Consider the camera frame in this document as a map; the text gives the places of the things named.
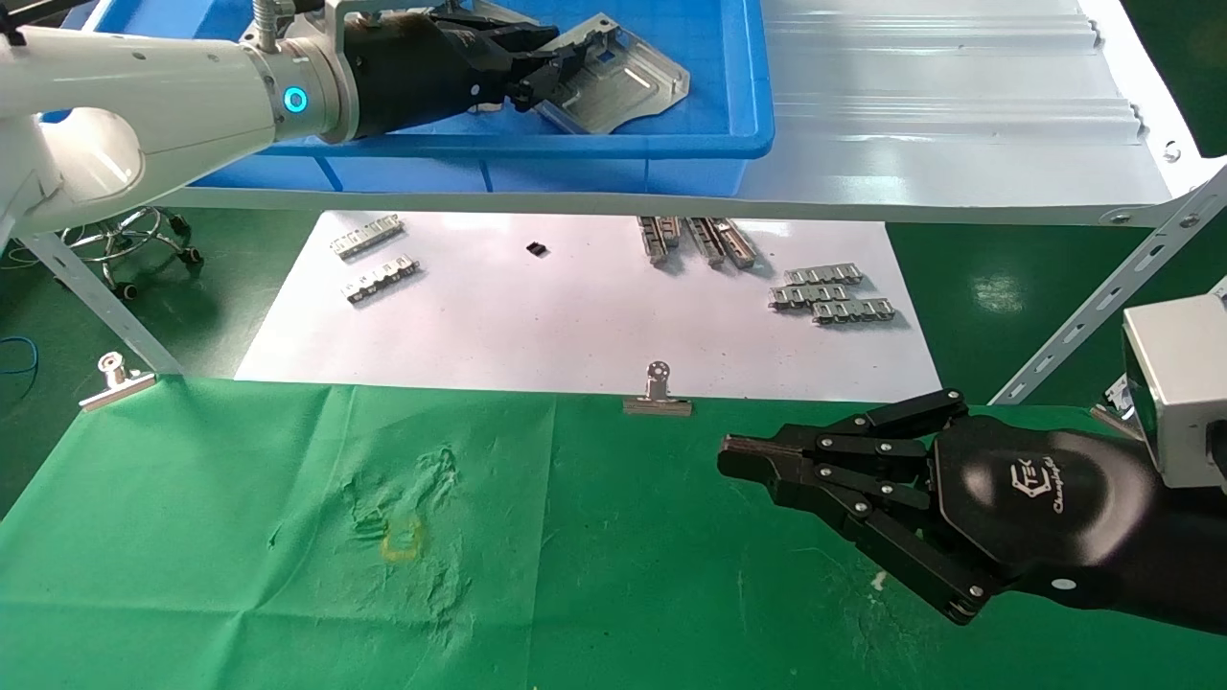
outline green cloth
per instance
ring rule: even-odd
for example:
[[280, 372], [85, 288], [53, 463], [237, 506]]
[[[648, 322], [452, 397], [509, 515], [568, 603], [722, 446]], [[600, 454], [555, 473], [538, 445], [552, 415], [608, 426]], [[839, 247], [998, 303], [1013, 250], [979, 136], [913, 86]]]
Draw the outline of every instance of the green cloth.
[[1227, 640], [1119, 614], [957, 627], [717, 473], [725, 433], [856, 409], [166, 379], [0, 524], [0, 688], [1223, 686]]

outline blue cable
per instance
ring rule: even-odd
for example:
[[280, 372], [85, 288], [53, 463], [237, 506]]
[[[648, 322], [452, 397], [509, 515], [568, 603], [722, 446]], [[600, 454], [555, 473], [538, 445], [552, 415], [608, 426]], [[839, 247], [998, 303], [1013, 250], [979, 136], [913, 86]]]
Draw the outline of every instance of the blue cable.
[[29, 366], [20, 370], [0, 370], [0, 376], [17, 376], [22, 373], [33, 373], [29, 377], [29, 386], [26, 387], [26, 392], [21, 394], [22, 398], [29, 393], [31, 388], [34, 387], [34, 379], [38, 378], [38, 346], [34, 341], [28, 338], [22, 338], [20, 335], [11, 335], [9, 338], [0, 338], [0, 345], [5, 343], [25, 343], [29, 346]]

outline white paper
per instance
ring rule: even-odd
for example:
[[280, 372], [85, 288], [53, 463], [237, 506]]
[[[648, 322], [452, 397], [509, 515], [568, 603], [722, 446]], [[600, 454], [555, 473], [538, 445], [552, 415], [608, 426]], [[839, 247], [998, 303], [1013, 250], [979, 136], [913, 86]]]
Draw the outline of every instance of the white paper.
[[[326, 212], [236, 378], [642, 394], [669, 362], [677, 397], [887, 401], [941, 387], [882, 223], [739, 221], [760, 264], [712, 269], [688, 233], [654, 268], [634, 217], [402, 212], [406, 233], [351, 262], [328, 244], [383, 212]], [[540, 242], [537, 258], [525, 247]], [[406, 253], [421, 274], [361, 306], [340, 287]], [[787, 269], [855, 263], [890, 323], [775, 313]]]

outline blue plastic bin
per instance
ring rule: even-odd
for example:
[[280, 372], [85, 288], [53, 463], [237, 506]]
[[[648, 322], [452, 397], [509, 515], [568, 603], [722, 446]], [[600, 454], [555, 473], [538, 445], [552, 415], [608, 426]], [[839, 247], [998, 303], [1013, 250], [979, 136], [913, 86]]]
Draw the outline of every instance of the blue plastic bin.
[[[771, 150], [775, 128], [758, 0], [498, 2], [563, 31], [605, 12], [690, 70], [690, 96], [604, 136], [564, 134], [535, 113], [504, 108], [340, 146], [285, 141], [196, 185], [729, 196], [746, 162]], [[234, 39], [252, 18], [249, 0], [112, 0], [97, 11], [97, 31], [171, 38]], [[303, 157], [315, 165], [303, 166]]]

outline stool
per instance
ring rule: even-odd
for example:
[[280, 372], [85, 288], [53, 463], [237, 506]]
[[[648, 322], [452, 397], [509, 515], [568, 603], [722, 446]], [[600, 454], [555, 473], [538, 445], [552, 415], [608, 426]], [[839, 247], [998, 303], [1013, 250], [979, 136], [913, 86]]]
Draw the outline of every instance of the stool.
[[[141, 230], [144, 223], [140, 226], [137, 223], [147, 217], [153, 219], [152, 223]], [[163, 233], [163, 226], [169, 226], [178, 239]], [[86, 235], [91, 228], [94, 230], [94, 233]], [[136, 252], [150, 241], [157, 241], [169, 247], [174, 252], [174, 255], [187, 266], [198, 266], [205, 262], [200, 252], [191, 246], [191, 226], [188, 225], [188, 221], [183, 220], [183, 216], [158, 206], [142, 206], [119, 222], [106, 220], [85, 226], [81, 231], [83, 235], [72, 242], [69, 242], [69, 233], [72, 230], [61, 231], [59, 236], [67, 244], [69, 249], [72, 249], [77, 254], [81, 254], [80, 249], [102, 244], [101, 255], [81, 257], [81, 260], [87, 264], [102, 264], [103, 282], [107, 284], [107, 287], [117, 297], [125, 302], [136, 298], [136, 286], [131, 282], [117, 281], [110, 264]]]

